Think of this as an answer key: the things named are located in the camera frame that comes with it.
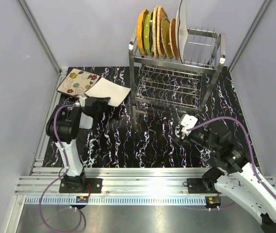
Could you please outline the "floral square ceramic plate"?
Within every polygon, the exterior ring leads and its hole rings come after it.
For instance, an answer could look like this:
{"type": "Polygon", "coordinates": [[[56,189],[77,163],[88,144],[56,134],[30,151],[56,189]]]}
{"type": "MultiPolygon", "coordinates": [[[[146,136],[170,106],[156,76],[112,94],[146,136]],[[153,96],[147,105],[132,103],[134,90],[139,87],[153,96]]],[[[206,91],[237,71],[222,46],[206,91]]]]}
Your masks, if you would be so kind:
{"type": "Polygon", "coordinates": [[[74,68],[66,75],[56,91],[69,97],[78,98],[90,90],[100,78],[100,75],[74,68]]]}

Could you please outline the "orange wicker plate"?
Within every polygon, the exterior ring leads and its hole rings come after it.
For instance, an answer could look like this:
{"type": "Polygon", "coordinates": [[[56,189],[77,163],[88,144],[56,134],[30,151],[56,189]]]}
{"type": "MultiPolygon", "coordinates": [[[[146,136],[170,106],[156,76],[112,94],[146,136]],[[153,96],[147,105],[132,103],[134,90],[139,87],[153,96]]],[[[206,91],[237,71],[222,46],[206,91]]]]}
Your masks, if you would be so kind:
{"type": "Polygon", "coordinates": [[[179,49],[178,49],[177,40],[176,40],[176,19],[175,18],[172,18],[170,21],[169,40],[170,40],[170,48],[172,51],[172,55],[175,60],[178,60],[179,59],[179,49]]]}

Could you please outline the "white black-rimmed square plate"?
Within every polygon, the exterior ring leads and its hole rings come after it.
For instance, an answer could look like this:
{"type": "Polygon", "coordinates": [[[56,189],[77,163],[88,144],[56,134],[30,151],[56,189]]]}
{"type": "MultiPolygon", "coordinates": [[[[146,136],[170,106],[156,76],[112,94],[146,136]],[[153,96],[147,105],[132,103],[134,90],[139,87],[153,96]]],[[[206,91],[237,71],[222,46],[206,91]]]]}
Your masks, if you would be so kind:
{"type": "Polygon", "coordinates": [[[176,42],[179,51],[179,59],[184,63],[184,49],[188,39],[186,0],[181,0],[176,15],[176,42]]]}

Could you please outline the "green wicker plate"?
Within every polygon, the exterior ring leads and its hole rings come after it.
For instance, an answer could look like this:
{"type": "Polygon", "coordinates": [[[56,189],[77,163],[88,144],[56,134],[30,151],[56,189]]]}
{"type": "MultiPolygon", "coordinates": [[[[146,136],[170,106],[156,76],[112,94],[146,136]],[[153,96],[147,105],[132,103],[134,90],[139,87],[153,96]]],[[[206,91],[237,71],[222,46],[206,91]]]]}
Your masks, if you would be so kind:
{"type": "Polygon", "coordinates": [[[165,54],[168,58],[171,58],[171,48],[170,48],[170,39],[169,39],[169,27],[170,21],[167,17],[164,17],[161,21],[161,38],[162,44],[165,51],[165,54]]]}

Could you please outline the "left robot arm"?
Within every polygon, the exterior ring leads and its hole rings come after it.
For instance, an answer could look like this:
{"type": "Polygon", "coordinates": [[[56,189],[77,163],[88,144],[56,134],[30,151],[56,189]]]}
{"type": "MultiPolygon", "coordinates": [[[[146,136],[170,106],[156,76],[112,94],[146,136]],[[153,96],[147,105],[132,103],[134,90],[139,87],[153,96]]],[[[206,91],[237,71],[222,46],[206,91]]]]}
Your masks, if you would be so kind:
{"type": "Polygon", "coordinates": [[[93,114],[104,112],[110,97],[85,97],[74,104],[58,104],[46,124],[46,134],[58,148],[62,162],[63,174],[58,173],[55,181],[60,181],[60,193],[91,193],[95,188],[100,193],[102,179],[87,178],[77,150],[78,137],[82,115],[92,118],[93,114]]]}

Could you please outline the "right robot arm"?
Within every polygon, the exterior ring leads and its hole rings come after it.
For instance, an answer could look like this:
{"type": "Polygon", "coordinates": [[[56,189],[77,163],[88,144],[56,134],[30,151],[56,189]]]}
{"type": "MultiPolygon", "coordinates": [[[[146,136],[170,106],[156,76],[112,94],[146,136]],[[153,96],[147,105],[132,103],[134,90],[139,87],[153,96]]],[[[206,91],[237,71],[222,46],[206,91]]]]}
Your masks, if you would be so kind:
{"type": "Polygon", "coordinates": [[[244,150],[232,142],[232,133],[217,117],[202,124],[184,114],[179,121],[179,145],[193,142],[211,152],[211,167],[202,176],[202,187],[231,198],[260,224],[265,233],[276,233],[276,190],[255,166],[251,148],[244,150]]]}

